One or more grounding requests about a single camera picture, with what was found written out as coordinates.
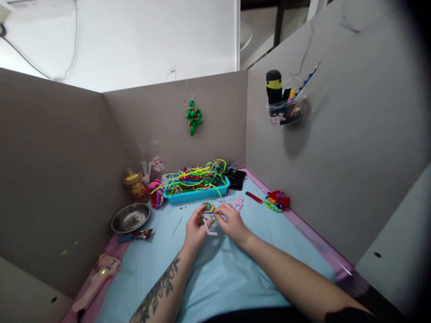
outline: hand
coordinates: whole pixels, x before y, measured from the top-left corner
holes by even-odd
[[[185,227],[185,241],[183,248],[186,248],[190,252],[193,252],[195,254],[198,253],[203,241],[205,240],[205,236],[207,235],[207,231],[205,230],[205,228],[201,227],[203,225],[202,211],[204,208],[205,205],[201,205],[200,207],[198,207],[192,213],[192,216],[190,217],[190,220],[187,222],[187,225]],[[211,227],[213,222],[213,219],[207,220],[208,228]]]
[[[220,213],[226,217],[226,220],[222,218]],[[244,248],[249,237],[253,234],[244,225],[238,211],[231,204],[223,203],[214,210],[214,217],[229,238],[235,241],[241,248]]]

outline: pink toy gun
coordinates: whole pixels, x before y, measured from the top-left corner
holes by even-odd
[[[97,261],[99,272],[93,276],[95,278],[92,279],[91,285],[85,294],[72,305],[72,311],[78,313],[79,319],[84,314],[84,311],[90,306],[105,281],[109,277],[117,274],[120,264],[120,260],[111,257],[106,253],[99,256],[99,260]]]

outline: wire hook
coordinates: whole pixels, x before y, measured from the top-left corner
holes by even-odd
[[[172,67],[170,70],[169,70],[169,74],[168,75],[171,75],[172,73],[175,73],[175,77],[174,77],[174,81],[176,80],[176,69],[175,69],[175,66],[176,65],[174,65],[174,67]]]
[[[189,104],[186,104],[186,103],[185,103],[185,95],[187,94],[187,86],[188,86],[188,84],[189,84],[188,80],[187,80],[187,79],[185,79],[185,92],[184,92],[184,99],[183,99],[184,106],[189,106]]]

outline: stainless steel bowl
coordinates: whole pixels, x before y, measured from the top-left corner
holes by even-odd
[[[143,226],[150,218],[151,210],[144,203],[129,205],[119,211],[111,221],[111,229],[116,233],[129,233]]]

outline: hanging string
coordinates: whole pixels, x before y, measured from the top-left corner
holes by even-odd
[[[184,98],[183,98],[183,102],[184,102],[184,106],[189,106],[189,104],[185,102],[185,95],[187,94],[187,86],[188,86],[189,82],[187,79],[185,79],[185,91],[184,91]]]

